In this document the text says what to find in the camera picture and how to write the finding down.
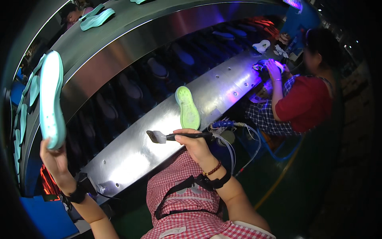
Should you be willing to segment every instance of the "cap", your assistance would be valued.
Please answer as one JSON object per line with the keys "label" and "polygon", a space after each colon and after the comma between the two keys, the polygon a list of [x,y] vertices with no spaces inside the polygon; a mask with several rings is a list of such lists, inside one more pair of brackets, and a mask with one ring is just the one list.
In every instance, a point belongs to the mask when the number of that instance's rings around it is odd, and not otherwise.
{"label": "cap", "polygon": [[74,5],[73,3],[68,3],[66,4],[65,6],[63,6],[61,8],[61,11],[60,11],[60,16],[61,16],[61,25],[66,23],[67,20],[66,20],[66,17],[68,16],[68,14],[71,12],[71,11],[75,11],[76,10],[76,5]]}

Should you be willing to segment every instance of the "brush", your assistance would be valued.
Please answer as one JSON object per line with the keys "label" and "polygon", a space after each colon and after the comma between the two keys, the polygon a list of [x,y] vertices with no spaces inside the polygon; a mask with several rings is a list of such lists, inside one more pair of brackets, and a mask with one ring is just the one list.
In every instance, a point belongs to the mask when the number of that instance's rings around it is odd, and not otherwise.
{"label": "brush", "polygon": [[161,131],[146,131],[147,135],[150,137],[151,141],[153,143],[166,143],[167,140],[169,141],[175,141],[175,135],[182,135],[189,138],[205,138],[205,137],[211,137],[212,133],[205,132],[205,133],[172,133],[169,135],[162,134]]}

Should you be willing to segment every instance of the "red checkered apron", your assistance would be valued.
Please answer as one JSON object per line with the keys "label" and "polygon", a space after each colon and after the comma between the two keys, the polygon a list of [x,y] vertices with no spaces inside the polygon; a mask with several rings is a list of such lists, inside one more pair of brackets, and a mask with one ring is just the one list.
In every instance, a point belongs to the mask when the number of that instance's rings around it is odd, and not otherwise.
{"label": "red checkered apron", "polygon": [[[154,228],[142,238],[210,238],[218,234],[229,238],[272,238],[260,231],[235,225],[232,221],[224,222],[221,213],[215,214],[219,209],[219,195],[216,191],[209,192],[197,184],[167,196],[159,210],[161,215],[169,215],[158,220],[155,211],[170,188],[190,175],[196,178],[201,173],[202,169],[188,151],[185,151],[169,167],[149,180],[146,202]],[[170,213],[177,210],[204,211]]]}

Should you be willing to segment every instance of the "bracelet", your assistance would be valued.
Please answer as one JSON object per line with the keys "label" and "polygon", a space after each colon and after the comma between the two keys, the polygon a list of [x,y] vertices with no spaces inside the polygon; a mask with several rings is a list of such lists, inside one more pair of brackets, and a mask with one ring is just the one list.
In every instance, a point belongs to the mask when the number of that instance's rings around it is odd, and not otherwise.
{"label": "bracelet", "polygon": [[222,165],[222,162],[219,161],[218,165],[213,170],[211,170],[210,172],[204,172],[203,171],[203,175],[208,176],[208,175],[213,174],[214,172],[216,172],[220,168],[221,165]]}

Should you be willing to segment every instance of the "worker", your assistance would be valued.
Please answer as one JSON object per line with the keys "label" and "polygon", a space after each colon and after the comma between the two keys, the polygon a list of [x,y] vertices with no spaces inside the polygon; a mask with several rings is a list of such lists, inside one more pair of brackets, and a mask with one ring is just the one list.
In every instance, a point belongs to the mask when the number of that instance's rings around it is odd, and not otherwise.
{"label": "worker", "polygon": [[270,135],[299,135],[307,132],[332,112],[336,84],[333,69],[339,64],[341,50],[328,29],[310,29],[305,34],[303,62],[311,75],[293,76],[284,85],[275,61],[266,63],[273,86],[273,96],[265,103],[245,102],[245,117]]}
{"label": "worker", "polygon": [[83,10],[78,10],[78,7],[73,3],[68,3],[61,8],[61,25],[66,23],[66,29],[71,28],[78,19],[93,10],[92,7],[85,7]]}
{"label": "worker", "polygon": [[[179,129],[174,133],[201,132]],[[241,184],[211,154],[203,138],[176,135],[175,139],[185,145],[186,150],[180,151],[170,166],[148,181],[146,202],[154,228],[142,238],[275,238],[268,223],[249,202]],[[49,139],[41,142],[42,162],[63,194],[90,224],[94,237],[118,238],[102,209],[77,186],[69,173],[65,147],[49,151],[48,143]],[[209,191],[193,183],[194,177],[202,172],[206,172],[209,180],[215,180],[216,190]],[[220,199],[227,207],[229,221],[222,220]]]}

